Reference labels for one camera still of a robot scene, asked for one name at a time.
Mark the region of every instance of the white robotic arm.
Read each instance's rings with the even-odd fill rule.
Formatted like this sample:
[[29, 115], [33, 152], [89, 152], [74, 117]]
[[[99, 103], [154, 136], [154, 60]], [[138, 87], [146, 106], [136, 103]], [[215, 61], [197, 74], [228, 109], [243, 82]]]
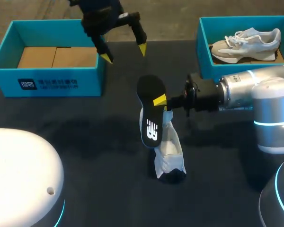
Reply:
[[217, 84], [212, 79], [190, 75], [185, 95], [170, 103], [188, 111], [252, 107], [259, 149], [284, 154], [284, 66], [227, 75]]

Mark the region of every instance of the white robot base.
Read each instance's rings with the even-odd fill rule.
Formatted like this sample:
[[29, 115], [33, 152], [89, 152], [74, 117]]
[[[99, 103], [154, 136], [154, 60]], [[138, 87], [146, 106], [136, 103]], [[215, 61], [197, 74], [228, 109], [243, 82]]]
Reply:
[[63, 183], [51, 144], [27, 131], [0, 129], [0, 227], [58, 227]]

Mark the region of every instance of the black table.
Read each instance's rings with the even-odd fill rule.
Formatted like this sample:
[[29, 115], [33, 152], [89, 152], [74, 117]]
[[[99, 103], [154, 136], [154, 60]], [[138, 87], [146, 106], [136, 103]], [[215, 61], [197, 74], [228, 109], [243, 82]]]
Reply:
[[36, 133], [58, 151], [65, 171], [64, 227], [260, 227], [258, 199], [284, 160], [258, 151], [249, 111], [174, 110], [184, 152], [181, 184], [153, 178], [153, 151], [142, 145], [138, 77], [158, 75], [177, 96], [197, 72], [194, 41], [110, 43], [101, 98], [5, 99], [0, 127]]

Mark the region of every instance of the metal cylinder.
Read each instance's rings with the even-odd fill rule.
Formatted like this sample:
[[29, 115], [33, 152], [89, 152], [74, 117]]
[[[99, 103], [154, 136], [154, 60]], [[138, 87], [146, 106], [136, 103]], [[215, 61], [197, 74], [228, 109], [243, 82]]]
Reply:
[[251, 95], [258, 147], [284, 154], [284, 79], [263, 81], [252, 88]]
[[224, 90], [223, 107], [233, 109], [252, 104], [251, 89], [269, 78], [284, 78], [284, 65], [248, 70], [224, 76], [220, 84]]
[[263, 189], [258, 209], [263, 227], [284, 227], [284, 163]]

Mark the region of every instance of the cardboard box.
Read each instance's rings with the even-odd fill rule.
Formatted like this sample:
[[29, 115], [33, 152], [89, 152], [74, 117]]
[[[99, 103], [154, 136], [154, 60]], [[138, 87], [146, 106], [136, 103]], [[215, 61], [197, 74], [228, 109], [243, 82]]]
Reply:
[[0, 45], [0, 88], [5, 97], [101, 96], [105, 65], [81, 20], [12, 21]]
[[56, 49], [55, 47], [25, 47], [17, 68], [51, 68]]
[[25, 47], [18, 69], [94, 68], [97, 55], [94, 47]]
[[[280, 54], [276, 61], [244, 59], [239, 64], [220, 64], [212, 59], [209, 44], [252, 27], [262, 32], [272, 31], [275, 28], [280, 29]], [[201, 17], [197, 31], [196, 53], [202, 77], [204, 79], [213, 78], [216, 81], [224, 75], [284, 64], [284, 16]]]
[[96, 63], [96, 48], [57, 48], [52, 68], [95, 67]]

